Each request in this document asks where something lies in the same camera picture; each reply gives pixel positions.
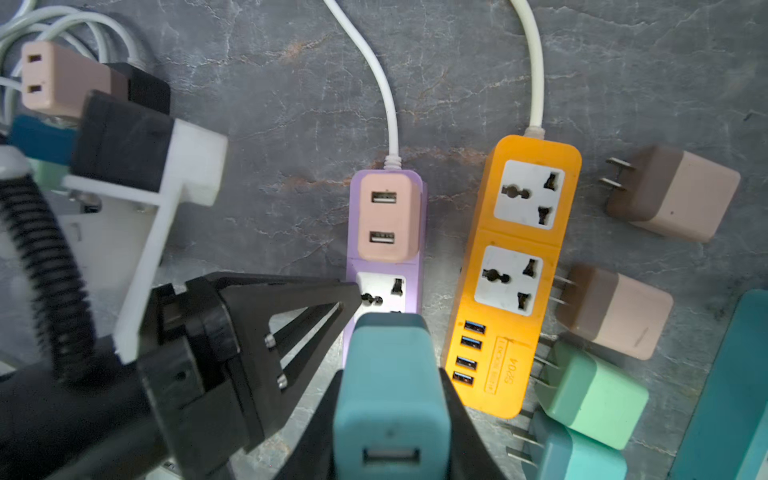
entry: cord strain relief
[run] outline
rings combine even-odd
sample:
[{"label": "cord strain relief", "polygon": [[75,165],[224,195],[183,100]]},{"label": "cord strain relief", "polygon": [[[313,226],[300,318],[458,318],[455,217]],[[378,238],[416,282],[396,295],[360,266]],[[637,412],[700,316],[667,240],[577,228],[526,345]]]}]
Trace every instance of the cord strain relief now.
[{"label": "cord strain relief", "polygon": [[539,140],[544,140],[544,128],[538,127],[536,125],[530,125],[528,128],[525,129],[524,136],[530,137],[530,138],[537,138]]},{"label": "cord strain relief", "polygon": [[387,155],[384,157],[384,170],[401,170],[402,158],[399,155]]}]

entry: usb port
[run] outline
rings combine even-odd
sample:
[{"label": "usb port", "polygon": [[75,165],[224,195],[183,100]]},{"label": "usb port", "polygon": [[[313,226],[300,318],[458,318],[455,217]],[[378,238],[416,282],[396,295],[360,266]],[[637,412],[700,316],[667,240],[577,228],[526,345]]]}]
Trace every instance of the usb port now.
[{"label": "usb port", "polygon": [[395,234],[392,232],[371,232],[372,243],[395,243]]},{"label": "usb port", "polygon": [[477,332],[477,333],[481,333],[482,335],[485,335],[485,325],[480,325],[479,323],[470,322],[469,320],[464,321],[464,329],[471,330],[472,332]]},{"label": "usb port", "polygon": [[465,385],[471,385],[472,383],[475,383],[475,378],[471,377],[469,375],[464,375],[463,373],[459,372],[453,372],[453,379],[456,382],[464,383]]},{"label": "usb port", "polygon": [[419,449],[363,449],[364,465],[418,465],[421,460]]},{"label": "usb port", "polygon": [[474,360],[466,359],[463,356],[457,356],[456,357],[456,365],[460,365],[463,367],[466,367],[470,370],[477,370],[478,369],[478,363]]},{"label": "usb port", "polygon": [[374,204],[396,204],[397,192],[371,192],[371,201]]},{"label": "usb port", "polygon": [[466,345],[473,349],[480,350],[482,348],[482,342],[480,340],[471,339],[468,336],[462,337],[462,345]]}]

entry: mint green charger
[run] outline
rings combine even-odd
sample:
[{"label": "mint green charger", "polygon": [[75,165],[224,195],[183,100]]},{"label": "mint green charger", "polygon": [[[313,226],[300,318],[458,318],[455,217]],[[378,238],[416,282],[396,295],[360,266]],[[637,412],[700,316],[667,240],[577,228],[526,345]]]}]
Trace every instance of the mint green charger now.
[{"label": "mint green charger", "polygon": [[627,446],[648,402],[648,390],[623,370],[565,342],[556,342],[534,391],[547,415],[609,447]]}]

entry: teal power strip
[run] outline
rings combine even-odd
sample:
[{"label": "teal power strip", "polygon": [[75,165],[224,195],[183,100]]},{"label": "teal power strip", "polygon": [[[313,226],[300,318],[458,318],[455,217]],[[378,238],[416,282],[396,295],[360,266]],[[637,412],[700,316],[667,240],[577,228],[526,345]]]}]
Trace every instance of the teal power strip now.
[{"label": "teal power strip", "polygon": [[755,480],[768,452],[768,291],[744,293],[670,480]]}]

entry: teal plastic case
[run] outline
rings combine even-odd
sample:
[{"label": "teal plastic case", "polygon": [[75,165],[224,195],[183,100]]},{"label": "teal plastic case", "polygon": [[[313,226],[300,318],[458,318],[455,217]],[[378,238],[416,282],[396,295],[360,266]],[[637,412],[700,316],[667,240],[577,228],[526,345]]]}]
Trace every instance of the teal plastic case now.
[{"label": "teal plastic case", "polygon": [[623,480],[627,461],[618,450],[596,442],[537,410],[528,427],[536,442],[523,452],[537,465],[523,463],[526,480]]},{"label": "teal plastic case", "polygon": [[755,480],[768,452],[768,291],[742,295],[670,480]]},{"label": "teal plastic case", "polygon": [[443,480],[451,419],[421,316],[367,313],[349,344],[336,414],[339,480]]}]

